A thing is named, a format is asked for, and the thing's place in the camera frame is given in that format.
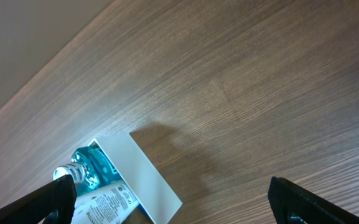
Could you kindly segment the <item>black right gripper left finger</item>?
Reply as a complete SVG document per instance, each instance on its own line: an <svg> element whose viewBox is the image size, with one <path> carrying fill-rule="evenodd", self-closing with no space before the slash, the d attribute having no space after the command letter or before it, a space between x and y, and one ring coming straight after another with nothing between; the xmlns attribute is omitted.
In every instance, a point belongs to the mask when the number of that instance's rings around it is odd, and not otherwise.
<svg viewBox="0 0 359 224"><path fill-rule="evenodd" d="M70 224L76 198L73 177L65 175L0 208L0 224Z"/></svg>

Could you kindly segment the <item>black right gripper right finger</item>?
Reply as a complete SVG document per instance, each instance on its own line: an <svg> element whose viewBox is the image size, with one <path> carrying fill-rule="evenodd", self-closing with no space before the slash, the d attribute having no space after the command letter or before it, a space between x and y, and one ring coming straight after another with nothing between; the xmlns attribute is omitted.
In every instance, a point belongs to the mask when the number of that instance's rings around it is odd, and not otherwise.
<svg viewBox="0 0 359 224"><path fill-rule="evenodd" d="M358 216L282 177L271 178L268 200L280 224L359 224Z"/></svg>

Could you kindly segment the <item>white conditioner tube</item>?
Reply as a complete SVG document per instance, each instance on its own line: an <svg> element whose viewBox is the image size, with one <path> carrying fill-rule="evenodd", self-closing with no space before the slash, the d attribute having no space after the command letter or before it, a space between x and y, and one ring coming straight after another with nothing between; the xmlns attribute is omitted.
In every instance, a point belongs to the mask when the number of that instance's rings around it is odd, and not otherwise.
<svg viewBox="0 0 359 224"><path fill-rule="evenodd" d="M126 183L117 180L78 197L71 224L120 224L138 205Z"/></svg>

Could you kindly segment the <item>blue mouthwash bottle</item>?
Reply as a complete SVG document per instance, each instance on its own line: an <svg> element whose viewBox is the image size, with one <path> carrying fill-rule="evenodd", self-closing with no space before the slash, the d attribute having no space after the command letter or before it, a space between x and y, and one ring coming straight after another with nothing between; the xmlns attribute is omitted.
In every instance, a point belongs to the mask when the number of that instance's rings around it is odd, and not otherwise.
<svg viewBox="0 0 359 224"><path fill-rule="evenodd" d="M78 196L121 179L105 153L93 146L78 148L73 153L71 162L58 166L52 177L56 180L65 175L72 176Z"/></svg>

